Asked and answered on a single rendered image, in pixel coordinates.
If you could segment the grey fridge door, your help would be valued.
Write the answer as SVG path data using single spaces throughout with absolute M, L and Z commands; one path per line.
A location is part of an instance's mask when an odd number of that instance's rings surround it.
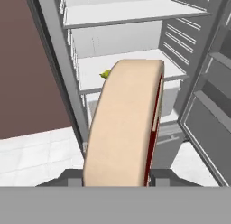
M 217 184 L 231 187 L 231 0 L 224 4 L 180 125 Z

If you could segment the green pear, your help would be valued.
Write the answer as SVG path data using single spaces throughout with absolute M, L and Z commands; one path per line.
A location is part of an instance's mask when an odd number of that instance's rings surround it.
M 100 77 L 103 79 L 107 79 L 109 74 L 110 74 L 111 70 L 105 70 L 104 72 L 100 73 Z

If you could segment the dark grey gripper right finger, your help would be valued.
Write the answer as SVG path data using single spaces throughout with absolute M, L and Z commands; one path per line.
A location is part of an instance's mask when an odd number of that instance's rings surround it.
M 180 178 L 172 169 L 151 169 L 149 185 L 153 187 L 199 187 L 199 184 Z

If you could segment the grey open fridge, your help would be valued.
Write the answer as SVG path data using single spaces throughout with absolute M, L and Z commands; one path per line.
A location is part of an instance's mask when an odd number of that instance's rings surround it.
M 187 100 L 197 70 L 205 59 L 212 33 L 226 0 L 172 0 L 205 9 L 209 15 L 164 19 L 145 23 L 125 23 L 65 29 L 66 7 L 150 0 L 26 0 L 42 39 L 55 81 L 77 138 L 84 151 L 89 127 L 86 95 L 100 90 L 81 90 L 79 59 L 134 51 L 159 49 L 186 72 L 173 106 L 178 117 Z

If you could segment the white fridge shelf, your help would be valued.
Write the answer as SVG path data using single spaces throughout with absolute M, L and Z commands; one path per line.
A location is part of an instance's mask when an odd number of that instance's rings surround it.
M 79 84 L 81 90 L 100 90 L 104 79 L 99 74 L 111 70 L 120 60 L 146 59 L 164 61 L 164 79 L 166 81 L 186 79 L 186 72 L 167 53 L 159 49 L 149 51 L 134 51 L 98 57 L 79 59 Z
M 63 27 L 78 29 L 203 15 L 209 15 L 209 13 L 205 9 L 172 0 L 79 5 L 65 8 Z

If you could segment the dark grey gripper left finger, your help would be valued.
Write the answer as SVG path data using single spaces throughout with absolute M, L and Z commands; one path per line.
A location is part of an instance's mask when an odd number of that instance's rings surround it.
M 41 183 L 42 187 L 82 187 L 83 186 L 83 170 L 82 169 L 66 169 L 58 178 L 51 179 Z

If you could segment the white fridge drawer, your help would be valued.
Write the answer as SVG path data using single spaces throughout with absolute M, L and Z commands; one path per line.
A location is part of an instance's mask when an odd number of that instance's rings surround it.
M 162 115 L 161 115 L 162 124 L 175 121 L 178 119 L 178 114 L 174 110 L 173 106 L 176 102 L 176 98 L 178 96 L 179 91 L 180 91 L 180 80 L 166 81 L 164 83 L 164 91 L 162 97 Z M 99 97 L 100 97 L 99 92 L 86 95 L 89 125 L 91 125 L 91 121 L 95 114 Z

